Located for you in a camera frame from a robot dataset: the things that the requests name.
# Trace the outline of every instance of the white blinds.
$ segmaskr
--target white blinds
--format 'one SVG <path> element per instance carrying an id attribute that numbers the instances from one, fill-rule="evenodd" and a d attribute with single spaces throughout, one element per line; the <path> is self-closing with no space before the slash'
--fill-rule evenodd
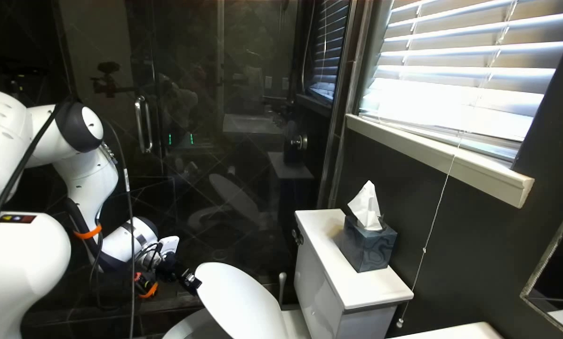
<path id="1" fill-rule="evenodd" d="M 393 0 L 361 113 L 510 160 L 560 54 L 563 0 Z"/>
<path id="2" fill-rule="evenodd" d="M 319 0 L 314 24 L 314 60 L 310 90 L 333 100 L 338 71 L 348 0 Z"/>

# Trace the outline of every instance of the orange part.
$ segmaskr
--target orange part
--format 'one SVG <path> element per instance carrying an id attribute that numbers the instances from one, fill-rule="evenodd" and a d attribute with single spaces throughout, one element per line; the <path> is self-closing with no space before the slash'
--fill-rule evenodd
<path id="1" fill-rule="evenodd" d="M 101 230 L 101 226 L 95 224 L 92 230 L 88 230 L 88 231 L 84 231 L 84 233 L 78 233 L 78 231 L 73 231 L 73 233 L 75 233 L 76 239 L 86 241 L 86 239 L 95 237 L 95 235 L 99 233 L 99 230 Z"/>
<path id="2" fill-rule="evenodd" d="M 141 299 L 150 299 L 159 290 L 159 282 L 154 282 L 144 294 L 139 294 Z"/>

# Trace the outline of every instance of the toilet lid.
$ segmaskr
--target toilet lid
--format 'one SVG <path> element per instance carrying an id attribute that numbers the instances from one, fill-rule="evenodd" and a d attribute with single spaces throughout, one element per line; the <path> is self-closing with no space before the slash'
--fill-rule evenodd
<path id="1" fill-rule="evenodd" d="M 235 339 L 284 339 L 278 301 L 237 267 L 206 262 L 195 269 L 208 314 Z"/>

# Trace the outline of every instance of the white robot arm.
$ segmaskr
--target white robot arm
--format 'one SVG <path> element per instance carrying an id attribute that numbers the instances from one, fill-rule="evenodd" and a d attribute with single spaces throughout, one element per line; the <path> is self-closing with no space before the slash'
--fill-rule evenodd
<path id="1" fill-rule="evenodd" d="M 108 235 L 99 231 L 101 205 L 118 182 L 116 160 L 101 143 L 103 126 L 93 111 L 76 102 L 56 109 L 28 167 L 54 166 L 67 186 L 73 231 L 86 243 L 97 267 L 129 269 L 129 262 L 137 260 L 150 265 L 137 269 L 152 269 L 173 256 L 178 237 L 157 239 L 146 220 L 129 218 Z M 52 111 L 54 105 L 26 109 L 0 92 L 0 194 Z M 54 218 L 44 213 L 0 213 L 0 337 L 20 337 L 24 311 L 58 282 L 67 262 L 69 239 Z"/>

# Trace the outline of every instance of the toilet tank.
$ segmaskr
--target toilet tank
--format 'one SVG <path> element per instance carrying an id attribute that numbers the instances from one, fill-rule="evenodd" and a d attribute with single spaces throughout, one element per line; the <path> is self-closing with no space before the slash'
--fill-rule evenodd
<path id="1" fill-rule="evenodd" d="M 391 267 L 357 273 L 336 248 L 340 209 L 295 211 L 301 243 L 295 292 L 312 339 L 383 337 L 395 305 L 412 290 Z"/>

